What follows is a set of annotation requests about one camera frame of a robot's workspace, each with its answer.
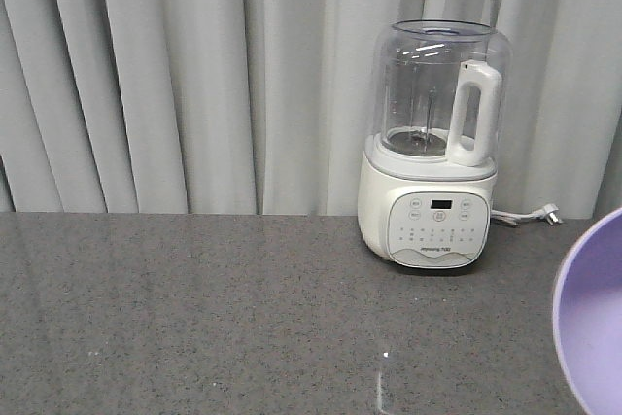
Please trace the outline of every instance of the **brand logo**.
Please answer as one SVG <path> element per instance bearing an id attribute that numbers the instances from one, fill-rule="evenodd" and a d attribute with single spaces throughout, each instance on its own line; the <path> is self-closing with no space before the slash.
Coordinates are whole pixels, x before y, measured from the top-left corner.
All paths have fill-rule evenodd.
<path id="1" fill-rule="evenodd" d="M 451 252 L 451 247 L 422 247 L 422 252 Z"/>

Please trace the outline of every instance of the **power cord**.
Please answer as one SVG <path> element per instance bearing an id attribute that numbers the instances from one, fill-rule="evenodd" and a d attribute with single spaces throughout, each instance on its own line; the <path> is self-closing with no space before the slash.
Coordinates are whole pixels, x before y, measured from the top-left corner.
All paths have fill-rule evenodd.
<path id="1" fill-rule="evenodd" d="M 509 225 L 511 227 L 516 227 L 520 223 L 528 223 L 529 221 L 547 221 L 551 225 L 557 225 L 564 222 L 557 214 L 559 210 L 560 208 L 558 208 L 555 204 L 548 203 L 529 214 L 507 213 L 505 211 L 497 211 L 493 209 L 490 217 L 501 224 Z"/>

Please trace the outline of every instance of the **purple bowl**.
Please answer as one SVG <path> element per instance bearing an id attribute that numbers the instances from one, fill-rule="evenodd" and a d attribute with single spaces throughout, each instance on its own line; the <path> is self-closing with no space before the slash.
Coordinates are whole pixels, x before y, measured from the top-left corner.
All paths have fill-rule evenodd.
<path id="1" fill-rule="evenodd" d="M 622 413 L 622 208 L 566 255 L 553 294 L 555 348 L 590 415 Z"/>

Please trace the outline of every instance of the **blender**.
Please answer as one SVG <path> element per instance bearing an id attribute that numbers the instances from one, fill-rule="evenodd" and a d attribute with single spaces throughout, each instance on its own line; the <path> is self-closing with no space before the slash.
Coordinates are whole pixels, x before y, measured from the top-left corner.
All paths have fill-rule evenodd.
<path id="1" fill-rule="evenodd" d="M 484 24 L 410 20 L 381 34 L 358 200 L 374 253 L 436 269 L 480 255 L 509 58 Z"/>

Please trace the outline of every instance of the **white handle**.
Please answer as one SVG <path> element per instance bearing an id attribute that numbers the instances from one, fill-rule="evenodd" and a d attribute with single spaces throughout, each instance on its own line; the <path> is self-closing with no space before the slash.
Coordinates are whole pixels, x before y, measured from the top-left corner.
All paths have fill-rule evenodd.
<path id="1" fill-rule="evenodd" d="M 479 88 L 477 129 L 472 149 L 463 145 L 463 129 L 467 117 L 468 89 Z M 456 98 L 447 137 L 447 160 L 473 167 L 491 155 L 495 146 L 497 119 L 501 97 L 501 74 L 486 62 L 467 60 L 460 64 Z"/>

